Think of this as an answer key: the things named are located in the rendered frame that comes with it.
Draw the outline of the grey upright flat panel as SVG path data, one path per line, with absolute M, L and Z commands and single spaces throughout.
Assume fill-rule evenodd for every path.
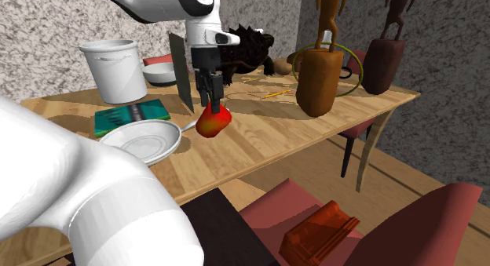
M 184 39 L 174 33 L 169 33 L 169 41 L 178 95 L 188 109 L 194 112 Z

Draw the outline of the white bowl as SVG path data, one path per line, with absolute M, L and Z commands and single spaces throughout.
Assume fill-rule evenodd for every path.
M 172 63 L 149 64 L 142 71 L 144 78 L 153 86 L 170 86 L 176 82 Z

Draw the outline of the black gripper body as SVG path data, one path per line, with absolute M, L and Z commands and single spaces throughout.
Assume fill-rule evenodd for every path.
M 195 70 L 214 73 L 221 66 L 220 50 L 214 48 L 191 48 L 192 66 Z

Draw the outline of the black spiky dinosaur figure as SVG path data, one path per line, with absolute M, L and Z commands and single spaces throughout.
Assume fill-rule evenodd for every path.
M 223 75 L 223 85 L 232 83 L 235 73 L 247 74 L 260 65 L 264 66 L 265 75 L 274 75 L 274 62 L 269 56 L 269 48 L 275 39 L 270 34 L 262 34 L 251 27 L 245 28 L 241 24 L 236 30 L 229 29 L 230 34 L 240 37 L 237 46 L 219 46 L 221 65 L 218 70 Z

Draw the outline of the white bucket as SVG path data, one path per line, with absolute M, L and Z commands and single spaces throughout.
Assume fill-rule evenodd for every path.
M 101 99 L 107 104 L 126 104 L 148 94 L 137 42 L 129 39 L 100 40 L 79 46 L 89 65 Z

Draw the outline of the brown potato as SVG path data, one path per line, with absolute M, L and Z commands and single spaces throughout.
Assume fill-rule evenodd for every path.
M 289 75 L 292 72 L 292 64 L 288 63 L 286 58 L 278 58 L 273 62 L 274 71 L 278 75 Z

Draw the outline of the dark maroon figure statue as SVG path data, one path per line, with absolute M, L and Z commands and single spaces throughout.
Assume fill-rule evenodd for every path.
M 414 4 L 411 0 L 406 11 Z M 387 91 L 394 79 L 406 41 L 400 40 L 404 27 L 402 12 L 408 0 L 385 0 L 389 6 L 383 31 L 379 38 L 371 41 L 364 58 L 364 77 L 361 85 L 367 93 L 379 95 Z

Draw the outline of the teal book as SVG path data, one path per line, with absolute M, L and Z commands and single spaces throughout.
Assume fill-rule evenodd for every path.
M 131 122 L 147 119 L 169 120 L 170 114 L 160 99 L 154 99 L 137 104 L 96 111 L 94 117 L 94 136 L 100 138 L 112 130 Z

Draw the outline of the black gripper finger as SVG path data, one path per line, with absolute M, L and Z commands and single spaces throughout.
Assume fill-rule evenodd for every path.
M 208 89 L 207 89 L 207 75 L 201 71 L 195 72 L 196 89 L 199 92 L 200 100 L 202 104 L 209 102 Z
M 224 96 L 223 78 L 221 75 L 210 74 L 210 101 L 211 112 L 217 114 L 220 112 L 220 99 Z

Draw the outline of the orange-brown figure statue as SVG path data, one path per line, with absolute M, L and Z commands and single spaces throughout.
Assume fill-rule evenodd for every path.
M 310 117 L 328 113 L 335 100 L 344 53 L 335 50 L 338 28 L 335 17 L 342 13 L 346 0 L 316 0 L 320 10 L 315 46 L 302 53 L 296 89 L 299 107 Z

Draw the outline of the red and yellow apple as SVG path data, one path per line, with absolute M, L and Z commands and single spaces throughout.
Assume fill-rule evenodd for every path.
M 196 131 L 203 137 L 211 138 L 218 135 L 230 122 L 232 115 L 226 107 L 220 105 L 220 111 L 214 114 L 208 104 L 196 122 Z

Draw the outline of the white frying pan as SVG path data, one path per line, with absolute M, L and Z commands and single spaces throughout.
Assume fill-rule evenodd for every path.
M 173 122 L 149 119 L 132 122 L 104 135 L 99 142 L 119 148 L 153 166 L 170 156 L 179 146 L 182 133 L 193 128 L 196 121 L 179 127 Z

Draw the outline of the green hoop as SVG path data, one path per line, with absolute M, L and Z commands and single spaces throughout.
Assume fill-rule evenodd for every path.
M 314 45 L 315 45 L 315 43 L 311 43 L 311 44 L 308 44 L 307 46 L 303 46 L 302 48 L 300 48 L 300 49 L 299 49 L 299 50 L 296 52 L 296 54 L 295 54 L 295 55 L 294 55 L 294 57 L 293 57 L 293 61 L 292 61 L 292 64 L 291 64 L 291 66 L 292 66 L 292 74 L 293 74 L 293 76 L 294 76 L 294 78 L 296 79 L 296 81 L 297 81 L 297 82 L 299 82 L 299 80 L 298 80 L 298 76 L 297 76 L 296 71 L 295 71 L 295 68 L 294 68 L 295 61 L 296 61 L 296 59 L 297 59 L 297 57 L 298 57 L 299 53 L 302 53 L 302 52 L 303 52 L 303 51 L 305 51 L 307 48 L 309 48 L 310 46 L 314 46 Z M 335 97 L 343 97 L 343 96 L 347 96 L 347 95 L 349 95 L 350 93 L 352 93 L 353 91 L 355 91 L 355 90 L 356 90 L 356 89 L 357 89 L 357 88 L 358 88 L 358 87 L 361 85 L 361 83 L 362 83 L 362 81 L 363 81 L 363 78 L 364 78 L 364 69 L 363 69 L 362 63 L 360 62 L 360 59 L 358 58 L 358 56 L 357 56 L 357 55 L 356 55 L 356 54 L 355 54 L 355 53 L 354 53 L 352 50 L 350 50 L 350 49 L 346 48 L 345 46 L 339 45 L 339 44 L 337 44 L 337 43 L 335 43 L 335 44 L 334 44 L 334 46 L 336 46 L 336 47 L 338 47 L 338 48 L 342 49 L 343 51 L 345 51 L 345 52 L 347 52 L 347 53 L 349 53 L 349 54 L 350 54 L 350 55 L 351 55 L 351 56 L 352 56 L 352 57 L 355 59 L 355 61 L 356 61 L 356 62 L 357 62 L 357 64 L 358 64 L 358 67 L 359 67 L 359 69 L 360 69 L 360 74 L 359 74 L 359 80 L 358 80 L 358 83 L 357 83 L 357 84 L 356 84 L 356 85 L 355 85 L 355 86 L 354 86 L 354 87 L 353 87 L 351 90 L 349 90 L 349 91 L 347 91 L 347 92 L 345 92 L 345 93 L 338 94 L 338 95 L 336 95 L 336 96 L 335 96 Z

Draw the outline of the wooden table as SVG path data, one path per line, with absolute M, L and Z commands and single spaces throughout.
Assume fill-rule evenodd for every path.
M 253 82 L 241 82 L 260 78 Z M 247 175 L 263 166 L 337 135 L 364 120 L 376 119 L 364 148 L 356 190 L 368 164 L 370 152 L 394 110 L 420 96 L 416 91 L 391 85 L 381 95 L 370 95 L 360 87 L 347 96 L 335 98 L 330 112 L 310 118 L 296 104 L 294 92 L 263 99 L 284 90 L 293 90 L 297 82 L 291 75 L 266 77 L 259 68 L 248 75 L 236 75 L 225 88 L 224 104 L 232 111 L 232 122 L 215 138 L 206 139 L 195 130 L 184 133 L 176 155 L 150 169 L 178 203 Z M 187 125 L 196 120 L 203 108 L 199 94 L 192 90 L 195 114 L 182 103 L 177 87 L 149 86 L 143 100 L 159 98 L 171 115 L 171 121 Z M 114 107 L 105 104 L 96 89 L 64 93 L 51 97 L 23 100 L 22 105 L 84 137 L 93 136 L 96 111 Z M 71 252 L 67 238 L 49 228 L 28 228 L 0 242 L 0 266 L 41 266 Z

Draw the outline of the orange-red box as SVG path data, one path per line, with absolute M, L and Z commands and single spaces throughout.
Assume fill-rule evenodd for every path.
M 359 223 L 331 200 L 285 233 L 279 254 L 290 266 L 319 266 Z

